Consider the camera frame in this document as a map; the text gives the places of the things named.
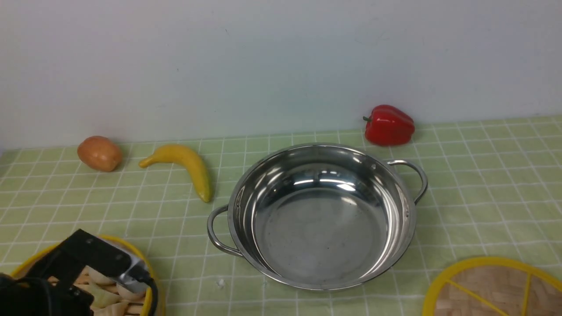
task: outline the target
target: pot rim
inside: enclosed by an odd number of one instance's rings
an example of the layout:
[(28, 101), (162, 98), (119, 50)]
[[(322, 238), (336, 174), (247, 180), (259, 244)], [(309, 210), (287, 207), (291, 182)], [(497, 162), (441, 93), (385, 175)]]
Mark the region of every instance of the pot rim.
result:
[[(234, 224), (234, 209), (235, 209), (235, 205), (236, 205), (236, 199), (238, 196), (238, 193), (241, 189), (241, 187), (244, 185), (246, 179), (255, 171), (255, 169), (264, 161), (282, 153), (282, 152), (287, 152), (290, 150), (295, 150), (298, 148), (303, 148), (303, 147), (316, 147), (316, 146), (322, 146), (322, 147), (336, 147), (336, 148), (341, 148), (343, 150), (349, 150), (349, 151), (353, 151), (353, 152), (357, 152), (359, 154), (368, 156), (372, 159), (374, 159), (375, 161), (379, 162), (388, 172), (390, 172), (393, 176), (393, 179), (395, 180), (395, 182), (397, 183), (397, 185), (402, 189), (402, 192), (404, 193), (404, 198), (408, 205), (409, 205), (409, 210), (410, 210), (410, 214), (408, 217), (408, 220), (410, 222), (409, 225), (409, 229), (407, 231), (407, 233), (404, 235), (404, 233), (401, 233), (399, 235), (400, 239), (403, 239), (404, 241), (406, 241), (403, 245), (401, 245), (399, 247), (399, 251), (396, 252), (394, 255), (392, 256), (388, 256), (386, 257), (383, 262), (380, 269), (380, 272), (376, 273), (376, 274), (366, 274), (363, 275), (362, 277), (354, 280), (354, 281), (348, 281), (345, 283), (341, 283), (341, 285), (339, 285), (338, 287), (330, 287), (330, 286), (322, 286), (322, 285), (314, 285), (314, 284), (308, 284), (308, 283), (302, 283), (302, 282), (297, 282), (297, 281), (293, 281), (290, 279), (286, 279), (285, 277), (273, 272), (272, 270), (268, 269), (267, 267), (265, 267), (264, 265), (262, 265), (259, 261), (257, 261), (256, 259), (254, 259), (250, 253), (246, 250), (246, 248), (244, 247), (244, 245), (241, 243), (240, 238), (238, 237), (238, 234), (236, 234), (236, 227)], [(425, 174), (420, 174), (420, 176), (422, 177), (422, 179), (425, 177)], [(418, 196), (418, 198), (416, 199), (416, 201), (418, 199), (420, 199), (422, 197), (422, 195), (425, 193), (425, 190), (427, 189), (427, 179), (425, 180), (425, 188), (422, 188), (422, 190), (420, 191), (420, 194)], [(298, 144), (298, 145), (293, 145), (291, 147), (286, 147), (283, 148), (281, 150), (277, 150), (267, 156), (265, 156), (264, 158), (260, 159), (259, 161), (257, 161), (256, 163), (254, 163), (250, 168), (248, 168), (248, 170), (246, 170), (246, 172), (244, 172), (244, 174), (242, 175), (242, 177), (240, 178), (240, 180), (238, 180), (236, 186), (234, 187), (234, 190), (230, 196), (229, 202), (228, 202), (228, 212), (227, 212), (227, 217), (228, 217), (228, 228), (229, 228), (229, 232), (230, 232), (230, 236), (232, 238), (232, 240), (234, 241), (234, 244), (236, 246), (236, 248), (238, 249), (238, 251), (240, 252), (240, 254), (242, 255), (242, 257), (244, 259), (246, 259), (255, 269), (257, 269), (259, 272), (261, 272), (262, 274), (264, 274), (265, 276), (283, 283), (285, 285), (289, 285), (292, 287), (296, 287), (296, 288), (301, 288), (304, 290), (312, 290), (312, 291), (337, 291), (337, 290), (344, 290), (347, 288), (351, 288), (351, 287), (355, 287), (361, 284), (364, 284), (367, 281), (370, 281), (372, 279), (374, 279), (375, 277), (381, 275), (382, 273), (384, 273), (385, 271), (387, 271), (391, 266), (393, 266), (401, 257), (402, 255), (404, 255), (406, 249), (408, 248), (409, 244), (411, 243), (411, 240), (413, 239), (414, 236), (414, 230), (415, 230), (415, 224), (416, 224), (416, 207), (415, 207), (415, 202), (414, 199), (411, 197), (411, 194), (409, 192), (409, 190), (407, 189), (405, 183), (403, 182), (402, 178), (398, 175), (398, 173), (396, 171), (393, 170), (393, 168), (391, 168), (390, 165), (387, 164), (387, 162), (385, 160), (379, 159), (373, 155), (367, 154), (366, 152), (359, 150), (357, 148), (351, 147), (351, 146), (346, 146), (346, 145), (342, 145), (342, 144), (337, 144), (337, 143), (324, 143), (324, 142), (314, 142), (314, 143), (304, 143), (304, 144)]]

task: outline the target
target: red bell pepper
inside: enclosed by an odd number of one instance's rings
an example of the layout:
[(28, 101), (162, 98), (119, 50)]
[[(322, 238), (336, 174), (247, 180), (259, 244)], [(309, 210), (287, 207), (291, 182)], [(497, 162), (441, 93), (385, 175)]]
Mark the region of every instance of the red bell pepper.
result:
[(396, 146), (408, 143), (414, 134), (414, 120), (406, 113), (390, 105), (373, 109), (367, 121), (365, 138), (379, 146)]

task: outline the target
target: stainless steel pot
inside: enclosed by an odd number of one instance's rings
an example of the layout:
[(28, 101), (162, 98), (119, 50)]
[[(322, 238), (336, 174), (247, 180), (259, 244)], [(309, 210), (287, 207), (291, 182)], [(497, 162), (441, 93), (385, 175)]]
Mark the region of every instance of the stainless steel pot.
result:
[[(415, 198), (393, 165), (420, 175)], [(276, 281), (340, 290), (373, 279), (404, 254), (427, 185), (423, 170), (406, 160), (381, 161), (337, 144), (293, 146), (252, 166), (228, 205), (211, 213), (207, 232), (218, 249)], [(213, 231), (226, 211), (237, 249)]]

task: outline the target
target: banana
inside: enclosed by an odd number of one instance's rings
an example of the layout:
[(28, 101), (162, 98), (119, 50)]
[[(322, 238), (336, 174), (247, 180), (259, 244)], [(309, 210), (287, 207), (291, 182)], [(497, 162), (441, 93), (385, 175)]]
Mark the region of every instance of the banana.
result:
[(184, 166), (191, 176), (195, 191), (203, 202), (212, 198), (211, 181), (203, 160), (191, 148), (179, 144), (167, 144), (157, 148), (154, 153), (139, 162), (146, 168), (158, 162), (176, 163)]

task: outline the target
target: white wall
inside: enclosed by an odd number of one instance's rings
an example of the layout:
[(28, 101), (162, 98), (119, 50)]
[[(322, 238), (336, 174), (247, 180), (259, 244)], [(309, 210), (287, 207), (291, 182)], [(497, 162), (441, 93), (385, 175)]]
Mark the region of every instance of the white wall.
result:
[(0, 146), (562, 112), (560, 0), (0, 3)]

